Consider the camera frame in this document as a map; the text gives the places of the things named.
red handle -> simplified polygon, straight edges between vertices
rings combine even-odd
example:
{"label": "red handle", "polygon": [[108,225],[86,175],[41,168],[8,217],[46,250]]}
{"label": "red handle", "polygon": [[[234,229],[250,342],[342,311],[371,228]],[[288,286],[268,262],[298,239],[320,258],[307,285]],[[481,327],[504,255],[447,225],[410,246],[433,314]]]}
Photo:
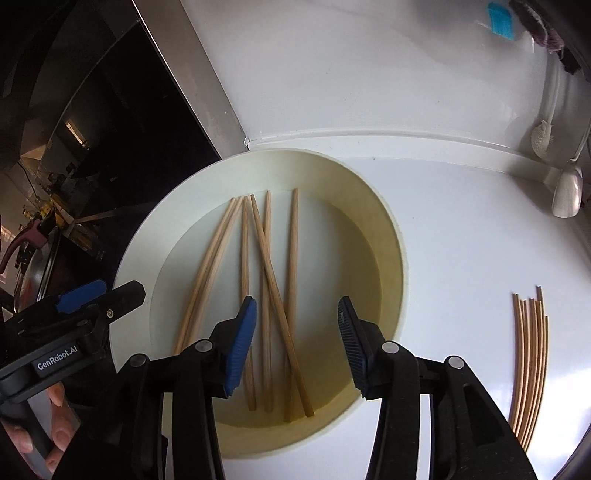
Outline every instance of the red handle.
{"label": "red handle", "polygon": [[21,232],[19,232],[12,242],[10,242],[10,245],[8,245],[8,248],[6,249],[6,253],[4,253],[4,257],[2,257],[2,262],[0,262],[0,275],[6,270],[10,257],[21,243],[29,242],[38,250],[47,243],[47,237],[38,230],[40,223],[41,221],[39,218],[35,219],[33,223],[29,223]]}

white bowl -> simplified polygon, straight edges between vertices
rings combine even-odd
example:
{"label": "white bowl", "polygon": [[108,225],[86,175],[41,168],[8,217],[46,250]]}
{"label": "white bowl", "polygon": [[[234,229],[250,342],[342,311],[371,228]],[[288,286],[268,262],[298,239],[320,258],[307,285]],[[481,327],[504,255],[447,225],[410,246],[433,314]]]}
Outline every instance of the white bowl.
{"label": "white bowl", "polygon": [[[302,150],[267,150],[220,161],[187,179],[150,213],[131,241],[116,285],[142,282],[146,300],[111,325],[113,360],[119,369],[137,352],[172,354],[195,273],[227,202],[255,193],[261,215],[272,193],[272,262],[283,293],[291,190],[300,189],[300,232],[295,349],[316,415],[305,418],[296,398],[296,420],[283,418],[284,350],[272,333],[274,411],[262,408],[260,332],[253,339],[258,409],[248,411],[242,387],[215,402],[222,455],[237,458],[287,447],[321,432],[360,399],[350,377],[337,326],[336,306],[351,297],[360,318],[379,324],[387,339],[398,326],[404,259],[394,218],[377,193],[342,163]],[[250,294],[259,295],[259,254],[250,228]],[[236,221],[216,276],[200,330],[236,315],[239,298],[240,221]],[[170,432],[170,402],[163,431]]]}

metal screw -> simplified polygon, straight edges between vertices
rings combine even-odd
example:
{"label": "metal screw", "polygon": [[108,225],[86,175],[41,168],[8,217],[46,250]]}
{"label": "metal screw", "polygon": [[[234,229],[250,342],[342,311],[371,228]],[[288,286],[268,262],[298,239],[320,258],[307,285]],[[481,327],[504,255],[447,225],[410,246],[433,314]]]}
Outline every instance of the metal screw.
{"label": "metal screw", "polygon": [[382,343],[382,350],[386,353],[398,353],[400,347],[396,342],[384,342]]}
{"label": "metal screw", "polygon": [[143,353],[136,353],[129,359],[129,364],[132,367],[141,367],[144,363],[146,363],[146,356]]}
{"label": "metal screw", "polygon": [[458,356],[451,356],[448,360],[448,363],[453,367],[453,368],[457,368],[458,370],[461,370],[462,368],[464,368],[464,365],[466,365],[464,363],[464,360],[462,360],[460,357]]}
{"label": "metal screw", "polygon": [[209,340],[199,340],[195,343],[195,350],[198,352],[209,352],[213,348],[213,343]]}

finger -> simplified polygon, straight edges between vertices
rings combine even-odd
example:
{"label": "finger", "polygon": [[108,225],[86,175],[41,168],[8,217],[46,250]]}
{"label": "finger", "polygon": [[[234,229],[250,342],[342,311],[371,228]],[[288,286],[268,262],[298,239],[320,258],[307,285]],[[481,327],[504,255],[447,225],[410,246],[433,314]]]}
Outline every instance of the finger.
{"label": "finger", "polygon": [[33,451],[33,441],[26,430],[24,430],[22,427],[19,427],[18,425],[6,423],[3,420],[0,420],[0,422],[4,426],[6,433],[8,433],[8,437],[12,440],[14,446],[19,452],[31,453]]}
{"label": "finger", "polygon": [[67,402],[61,407],[51,405],[51,438],[62,452],[68,448],[75,433],[72,419],[73,413]]}
{"label": "finger", "polygon": [[63,457],[64,452],[62,452],[59,448],[54,448],[47,458],[45,459],[45,464],[51,473],[56,473],[57,465],[60,463],[61,457]]}
{"label": "finger", "polygon": [[61,407],[64,403],[64,385],[61,382],[56,383],[55,385],[50,386],[46,389],[47,395],[49,395],[49,399],[51,403]]}

chopstick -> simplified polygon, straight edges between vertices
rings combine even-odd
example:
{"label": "chopstick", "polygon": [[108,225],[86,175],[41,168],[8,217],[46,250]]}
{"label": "chopstick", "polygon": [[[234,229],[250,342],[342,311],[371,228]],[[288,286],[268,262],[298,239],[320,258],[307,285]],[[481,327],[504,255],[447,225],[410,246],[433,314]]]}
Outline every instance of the chopstick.
{"label": "chopstick", "polygon": [[[248,296],[248,197],[242,198],[242,245],[240,249],[241,257],[241,282],[240,293],[241,301]],[[248,410],[256,410],[256,392],[255,392],[255,376],[252,369],[252,345],[248,349],[248,356],[244,363],[244,371],[242,374],[244,381],[244,392],[246,394],[246,402],[248,403]]]}
{"label": "chopstick", "polygon": [[525,451],[538,420],[548,366],[548,317],[542,289],[536,290],[537,299],[529,299],[529,307],[513,295],[517,360],[509,423]]}
{"label": "chopstick", "polygon": [[540,346],[540,364],[539,364],[539,372],[538,372],[538,385],[536,390],[536,402],[534,405],[534,412],[532,415],[532,422],[530,425],[530,430],[528,431],[525,437],[525,446],[524,450],[530,446],[531,438],[534,434],[535,425],[538,421],[538,415],[540,413],[540,405],[542,403],[542,396],[544,395],[544,387],[545,387],[545,380],[546,380],[546,370],[548,367],[548,317],[545,315],[544,310],[544,296],[542,294],[542,288],[536,287],[537,291],[537,304],[538,304],[538,325],[540,328],[540,339],[538,341]]}
{"label": "chopstick", "polygon": [[236,198],[230,200],[230,203],[228,204],[226,211],[222,216],[222,220],[220,220],[220,223],[218,224],[216,231],[213,234],[211,241],[209,242],[209,246],[207,247],[205,256],[201,261],[201,266],[199,267],[197,275],[195,276],[195,282],[193,283],[193,291],[191,292],[191,297],[189,298],[189,302],[187,303],[187,308],[185,309],[183,315],[181,327],[178,331],[177,342],[174,347],[175,355],[178,355],[181,351],[183,351],[183,346],[186,344],[185,340],[187,336],[187,330],[189,329],[189,324],[191,322],[191,317],[193,314],[193,310],[195,308],[197,297],[199,296],[199,293],[203,288],[203,283],[206,279],[207,271],[209,270],[209,267],[212,262],[212,256],[218,249],[220,237],[222,236],[222,233],[224,232],[226,225],[228,224],[228,219],[237,201],[238,200]]}
{"label": "chopstick", "polygon": [[528,308],[527,302],[525,300],[521,300],[521,315],[523,317],[523,325],[524,325],[524,367],[523,367],[523,383],[521,385],[521,410],[518,412],[517,415],[517,427],[514,430],[517,439],[522,444],[520,434],[523,428],[523,425],[527,422],[527,418],[525,416],[525,412],[527,410],[527,400],[528,400],[528,392],[529,392],[529,380],[530,380],[530,322],[528,317]]}
{"label": "chopstick", "polygon": [[273,300],[273,306],[275,307],[275,313],[279,321],[279,327],[281,329],[281,336],[285,345],[285,350],[293,371],[295,378],[295,384],[297,385],[298,392],[300,393],[301,404],[304,407],[304,413],[306,417],[314,416],[314,408],[310,402],[310,397],[306,390],[304,378],[302,377],[300,366],[296,357],[296,350],[294,349],[293,342],[290,336],[290,327],[287,323],[287,317],[285,316],[285,310],[283,309],[283,303],[281,301],[281,295],[279,293],[279,286],[277,285],[277,279],[275,272],[273,272],[273,265],[271,264],[271,257],[269,255],[268,242],[265,237],[265,232],[262,227],[261,216],[259,214],[258,206],[256,205],[256,198],[251,195],[252,213],[255,218],[256,232],[259,240],[259,247],[261,250],[261,256],[263,265],[265,267],[265,274],[267,275],[267,282],[269,285],[269,292],[271,293],[271,300]]}
{"label": "chopstick", "polygon": [[521,302],[517,293],[513,294],[513,309],[515,312],[515,338],[517,343],[517,358],[515,359],[515,384],[513,386],[513,402],[511,404],[511,414],[509,415],[509,424],[511,429],[516,432],[517,419],[523,403],[523,384],[525,378],[525,335],[524,319],[521,310]]}
{"label": "chopstick", "polygon": [[[265,194],[265,220],[263,224],[267,247],[271,248],[271,192]],[[262,388],[265,411],[273,411],[273,372],[271,363],[271,299],[264,268],[261,271],[261,336],[262,336]]]}
{"label": "chopstick", "polygon": [[[290,336],[294,337],[296,329],[296,304],[297,304],[297,247],[300,215],[300,191],[295,189],[291,195],[291,226],[290,226],[290,256],[288,263],[287,279],[287,323],[290,327]],[[293,377],[289,360],[285,359],[285,412],[284,421],[291,422],[293,419]]]}
{"label": "chopstick", "polygon": [[527,388],[527,401],[525,404],[525,421],[521,425],[521,431],[519,433],[519,441],[525,447],[525,438],[530,431],[530,425],[533,420],[533,412],[535,405],[535,391],[538,383],[538,324],[537,324],[537,313],[534,299],[529,299],[529,324],[530,324],[530,361],[529,361],[529,383]]}
{"label": "chopstick", "polygon": [[217,249],[216,254],[213,257],[212,267],[205,281],[205,285],[203,286],[203,293],[201,295],[199,303],[197,304],[197,310],[195,311],[191,328],[189,330],[190,334],[186,338],[185,346],[188,346],[197,340],[197,334],[199,332],[199,327],[201,326],[201,321],[203,320],[205,306],[207,305],[207,300],[209,299],[209,295],[212,292],[213,281],[216,278],[217,271],[219,270],[220,264],[222,262],[223,253],[226,250],[226,246],[228,245],[230,233],[232,233],[232,227],[234,226],[234,221],[236,220],[239,211],[240,202],[236,201],[232,207],[232,213],[230,214],[230,217],[228,219],[228,225],[226,226],[226,229],[222,234],[222,239],[219,242],[219,248]]}

